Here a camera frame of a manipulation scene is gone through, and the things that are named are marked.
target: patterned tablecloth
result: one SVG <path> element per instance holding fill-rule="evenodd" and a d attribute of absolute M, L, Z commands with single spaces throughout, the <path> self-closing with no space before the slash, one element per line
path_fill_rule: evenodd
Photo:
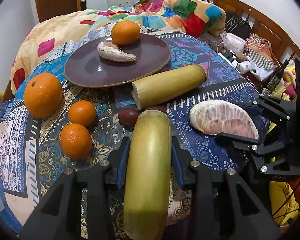
<path fill-rule="evenodd" d="M 132 136 L 119 124 L 117 114 L 120 107 L 135 107 L 130 84 L 109 89 L 81 88 L 70 84 L 63 73 L 64 64 L 73 51 L 90 40 L 109 35 L 111 27 L 107 25 L 102 30 L 92 30 L 83 41 L 67 42 L 56 48 L 23 82 L 15 100 L 0 105 L 0 193 L 6 209 L 2 217 L 17 232 L 67 167 L 80 170 L 95 165 L 119 147 L 123 136 Z M 209 99 L 250 102 L 258 93 L 227 62 L 192 36 L 184 33 L 162 34 L 145 27 L 142 31 L 159 35 L 171 48 L 171 60 L 161 71 L 189 64 L 201 64 L 207 70 L 207 81 L 201 87 L 166 104 L 167 114 L 173 123 L 173 135 L 177 136 L 181 147 L 212 169 L 242 168 L 246 163 L 245 156 L 237 154 L 231 159 L 226 149 L 215 144 L 213 136 L 194 130 L 189 122 L 189 110 L 195 103 Z M 42 72 L 52 73 L 60 80 L 64 98 L 53 116 L 40 120 L 26 110 L 23 92 L 28 80 Z M 81 99 L 95 105 L 99 122 L 91 130 L 91 155 L 85 161 L 75 162 L 63 154 L 59 133 L 69 123 L 69 107 Z M 268 127 L 267 120 L 259 116 L 253 121 L 260 137 L 263 137 Z M 86 195 L 87 190 L 84 190 L 81 214 L 84 237 L 87 237 Z M 123 191 L 109 194 L 117 239 L 128 239 L 123 230 L 123 199 Z M 190 205 L 191 192 L 181 191 L 172 175 L 167 225 L 187 216 Z"/>

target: plate rim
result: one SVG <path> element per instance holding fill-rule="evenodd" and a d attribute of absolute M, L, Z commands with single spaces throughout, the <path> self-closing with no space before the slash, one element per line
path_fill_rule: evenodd
<path fill-rule="evenodd" d="M 131 80 L 128 80 L 128 81 L 125 81 L 125 82 L 120 82 L 120 83 L 111 84 L 111 85 L 88 86 L 88 85 L 80 85 L 80 84 L 77 84 L 77 83 L 71 81 L 71 79 L 69 79 L 69 78 L 67 77 L 65 69 L 66 69 L 66 64 L 67 64 L 68 60 L 70 59 L 70 57 L 72 56 L 72 54 L 75 53 L 78 49 L 80 49 L 80 48 L 83 47 L 84 45 L 88 44 L 89 42 L 96 41 L 96 40 L 98 40 L 98 39 L 104 39 L 104 38 L 107 38 L 107 37 L 111 37 L 111 35 L 107 35 L 107 36 L 99 37 L 99 38 L 97 38 L 97 39 L 95 39 L 95 40 L 89 41 L 89 42 L 87 42 L 86 44 L 82 45 L 81 47 L 77 48 L 77 49 L 70 55 L 70 57 L 66 60 L 65 65 L 63 66 L 63 74 L 65 75 L 66 79 L 67 79 L 70 83 L 72 83 L 72 84 L 74 84 L 74 85 L 76 85 L 76 86 L 79 86 L 79 87 L 84 87 L 84 88 L 107 88 L 107 87 L 115 87 L 115 86 L 125 85 L 125 84 L 127 84 L 127 83 L 132 83 L 133 81 L 136 81 L 136 80 L 139 80 L 139 79 L 141 79 L 141 78 L 145 78 L 145 77 L 147 77 L 147 76 L 152 75 L 153 73 L 155 73 L 155 72 L 157 72 L 158 70 L 162 69 L 162 68 L 169 62 L 169 60 L 171 59 L 171 49 L 170 49 L 170 47 L 169 47 L 169 45 L 168 45 L 167 42 L 165 42 L 163 39 L 160 39 L 159 37 L 157 37 L 157 36 L 155 36 L 155 35 L 150 35 L 150 34 L 147 34 L 147 33 L 141 33 L 140 35 L 149 35 L 149 36 L 152 36 L 152 37 L 154 37 L 154 38 L 157 38 L 157 39 L 159 39 L 160 41 L 164 42 L 164 43 L 167 45 L 167 47 L 169 48 L 169 57 L 168 57 L 168 59 L 165 61 L 164 64 L 162 64 L 159 68 L 155 69 L 154 71 L 152 71 L 152 72 L 150 72 L 150 73 L 148 73 L 148 74 L 146 74 L 146 75 L 144 75 L 144 76 L 135 78 L 135 79 L 131 79 Z"/>

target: orange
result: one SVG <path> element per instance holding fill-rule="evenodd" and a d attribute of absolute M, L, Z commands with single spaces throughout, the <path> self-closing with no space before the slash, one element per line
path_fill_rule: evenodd
<path fill-rule="evenodd" d="M 96 117 L 96 108 L 90 101 L 81 100 L 70 106 L 68 115 L 71 123 L 88 126 Z"/>
<path fill-rule="evenodd" d="M 112 41 L 121 46 L 129 45 L 140 37 L 140 27 L 133 21 L 118 22 L 111 30 Z"/>
<path fill-rule="evenodd" d="M 61 103 L 61 84 L 50 73 L 39 74 L 28 82 L 23 99 L 31 115 L 46 118 L 52 115 Z"/>
<path fill-rule="evenodd" d="M 70 123 L 61 131 L 61 147 L 72 160 L 86 158 L 91 150 L 91 136 L 81 124 Z"/>

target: purple plate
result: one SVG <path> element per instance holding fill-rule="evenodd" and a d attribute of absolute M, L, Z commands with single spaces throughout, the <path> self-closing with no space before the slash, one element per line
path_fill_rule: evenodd
<path fill-rule="evenodd" d="M 135 43 L 121 47 L 122 51 L 136 55 L 137 60 L 116 62 L 99 56 L 97 46 L 102 41 L 111 41 L 111 37 L 90 41 L 68 58 L 64 73 L 71 83 L 89 88 L 122 85 L 157 72 L 171 56 L 167 43 L 142 33 Z"/>

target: peeled pomelo segment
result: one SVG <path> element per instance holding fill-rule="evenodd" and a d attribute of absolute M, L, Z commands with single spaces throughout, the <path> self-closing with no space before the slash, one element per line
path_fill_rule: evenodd
<path fill-rule="evenodd" d="M 226 132 L 259 138 L 256 126 L 247 112 L 223 100 L 207 100 L 194 105 L 190 110 L 190 123 L 205 134 L 217 135 Z"/>

